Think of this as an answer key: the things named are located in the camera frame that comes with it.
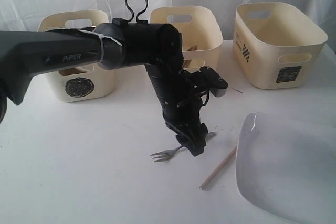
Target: wooden stick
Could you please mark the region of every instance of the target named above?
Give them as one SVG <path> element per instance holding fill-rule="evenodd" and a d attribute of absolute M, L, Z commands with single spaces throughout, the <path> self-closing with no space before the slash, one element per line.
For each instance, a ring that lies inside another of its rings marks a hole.
<path fill-rule="evenodd" d="M 226 158 L 217 166 L 216 169 L 210 174 L 210 176 L 203 182 L 203 184 L 199 187 L 201 190 L 204 190 L 205 187 L 216 177 L 219 171 L 229 162 L 229 160 L 236 154 L 237 145 L 234 149 L 226 156 Z"/>

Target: white tray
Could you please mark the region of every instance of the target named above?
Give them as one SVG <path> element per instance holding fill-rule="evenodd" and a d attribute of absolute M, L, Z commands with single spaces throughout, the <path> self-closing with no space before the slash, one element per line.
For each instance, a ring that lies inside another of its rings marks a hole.
<path fill-rule="evenodd" d="M 336 223 L 336 129 L 249 114 L 237 185 L 255 206 L 294 223 Z"/>

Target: white table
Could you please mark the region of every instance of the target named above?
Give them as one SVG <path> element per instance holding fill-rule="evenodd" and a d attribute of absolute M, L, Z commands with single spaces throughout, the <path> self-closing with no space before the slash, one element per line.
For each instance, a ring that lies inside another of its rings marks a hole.
<path fill-rule="evenodd" d="M 218 72 L 229 88 L 201 110 L 218 136 L 198 157 L 183 151 L 156 164 L 151 153 L 178 143 L 143 66 L 118 70 L 113 94 L 77 103 L 56 100 L 45 77 L 35 77 L 0 124 L 0 222 L 286 223 L 239 195 L 234 160 L 208 191 L 198 187 L 237 144 L 249 112 L 336 127 L 335 61 L 326 46 L 306 84 L 261 90 L 225 41 Z"/>

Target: black robotic arm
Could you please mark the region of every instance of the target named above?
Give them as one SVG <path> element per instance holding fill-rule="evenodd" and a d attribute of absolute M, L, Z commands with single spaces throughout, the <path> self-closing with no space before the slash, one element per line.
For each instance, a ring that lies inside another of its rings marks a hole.
<path fill-rule="evenodd" d="M 139 14 L 137 23 L 114 18 L 93 32 L 0 31 L 0 121 L 6 98 L 20 105 L 37 74 L 89 63 L 108 70 L 144 64 L 167 127 L 194 156 L 203 153 L 208 131 L 200 122 L 199 110 L 207 104 L 209 92 L 224 95 L 227 83 L 209 67 L 193 74 L 183 70 L 181 34 L 170 24 L 139 20 Z"/>

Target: metal fork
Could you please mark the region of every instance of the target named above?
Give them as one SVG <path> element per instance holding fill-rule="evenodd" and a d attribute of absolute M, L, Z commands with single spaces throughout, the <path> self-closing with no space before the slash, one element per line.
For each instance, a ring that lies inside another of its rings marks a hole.
<path fill-rule="evenodd" d="M 216 135 L 216 133 L 211 131 L 207 134 L 207 136 L 205 137 L 205 140 L 207 141 L 210 138 L 214 137 L 215 135 Z M 156 157 L 153 157 L 153 159 L 156 159 L 154 162 L 168 161 L 168 160 L 172 159 L 173 156 L 175 155 L 175 153 L 181 148 L 183 148 L 182 145 L 180 145 L 179 147 L 177 147 L 175 149 L 172 149 L 172 150 L 165 150 L 165 151 L 162 151 L 162 152 L 154 153 L 151 156 L 156 156 Z"/>

